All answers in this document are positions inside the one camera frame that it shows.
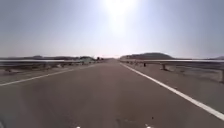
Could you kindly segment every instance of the sky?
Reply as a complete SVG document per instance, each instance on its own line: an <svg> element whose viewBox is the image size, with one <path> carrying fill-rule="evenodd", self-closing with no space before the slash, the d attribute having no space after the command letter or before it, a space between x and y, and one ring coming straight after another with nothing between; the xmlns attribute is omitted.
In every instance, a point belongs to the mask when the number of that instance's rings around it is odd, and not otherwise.
<svg viewBox="0 0 224 128"><path fill-rule="evenodd" d="M0 57L224 55L224 0L0 0Z"/></svg>

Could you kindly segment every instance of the asphalt road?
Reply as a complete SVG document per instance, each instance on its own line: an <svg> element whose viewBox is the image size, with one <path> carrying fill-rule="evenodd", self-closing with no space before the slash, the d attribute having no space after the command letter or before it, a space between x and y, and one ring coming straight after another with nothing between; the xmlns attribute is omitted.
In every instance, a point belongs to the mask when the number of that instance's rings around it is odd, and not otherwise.
<svg viewBox="0 0 224 128"><path fill-rule="evenodd" d="M222 97L213 98L222 105ZM0 86L0 121L5 128L224 127L221 119L115 61Z"/></svg>

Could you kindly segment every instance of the metal guardrail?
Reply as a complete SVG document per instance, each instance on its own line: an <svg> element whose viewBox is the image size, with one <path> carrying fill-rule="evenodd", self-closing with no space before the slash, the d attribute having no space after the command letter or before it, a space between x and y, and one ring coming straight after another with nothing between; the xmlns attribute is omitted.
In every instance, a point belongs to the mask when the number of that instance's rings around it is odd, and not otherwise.
<svg viewBox="0 0 224 128"><path fill-rule="evenodd" d="M85 60L0 60L0 68L5 71L11 72L11 69L32 69L40 68L48 69L49 67L55 67L61 65L73 65L87 63L96 63L97 61L85 61Z"/></svg>
<svg viewBox="0 0 224 128"><path fill-rule="evenodd" d="M224 83L224 60L120 60L123 63L130 64L160 64L161 69L167 71L169 66L184 66L191 68L213 69L220 71L220 82Z"/></svg>

